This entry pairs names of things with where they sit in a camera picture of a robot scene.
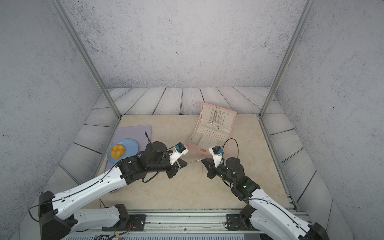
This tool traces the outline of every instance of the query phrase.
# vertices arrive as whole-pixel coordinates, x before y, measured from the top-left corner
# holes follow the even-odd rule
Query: jewelry compartment
[[[212,157],[209,148],[223,147],[229,138],[236,112],[209,103],[203,103],[194,133],[187,143],[188,149],[205,157]]]

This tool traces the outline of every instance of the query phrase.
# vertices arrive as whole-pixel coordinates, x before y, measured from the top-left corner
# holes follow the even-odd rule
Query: black mounting bracket
[[[131,228],[131,232],[142,232],[144,231],[145,225],[145,214],[130,214],[129,222],[133,223],[133,227]]]
[[[240,214],[227,214],[227,222],[224,227],[230,231],[253,231],[256,230],[252,225],[246,228],[242,223]]]

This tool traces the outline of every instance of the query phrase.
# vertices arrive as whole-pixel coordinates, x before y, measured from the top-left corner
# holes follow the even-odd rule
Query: blue plate
[[[111,157],[110,154],[111,154],[112,148],[117,144],[121,144],[125,148],[125,152],[123,155],[121,155],[120,158],[114,159],[113,157]],[[114,144],[112,144],[109,147],[108,152],[107,152],[107,160],[108,160],[108,162],[115,164],[118,161],[120,161],[121,159],[136,155],[138,151],[139,151],[139,145],[137,144],[137,142],[133,139],[125,138],[125,139],[122,139],[120,141],[115,142]]]

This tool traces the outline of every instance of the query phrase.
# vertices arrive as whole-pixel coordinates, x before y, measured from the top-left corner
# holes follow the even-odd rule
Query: gray textured wall
[[[0,239],[8,239],[100,90],[48,1],[1,1],[0,33]]]
[[[356,239],[384,224],[384,1],[318,1],[277,91]]]
[[[62,0],[109,88],[270,86],[305,0]]]

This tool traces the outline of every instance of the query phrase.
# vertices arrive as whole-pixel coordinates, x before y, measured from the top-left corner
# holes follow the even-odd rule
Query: purple tray
[[[115,133],[113,134],[111,145],[122,139],[130,138],[135,140],[139,145],[139,152],[144,151],[148,144],[148,139],[145,136],[145,132],[147,132],[149,139],[151,139],[152,127],[150,125],[117,128],[115,130]],[[113,167],[113,164],[107,161],[107,163],[105,164],[104,172],[111,169],[111,167]]]

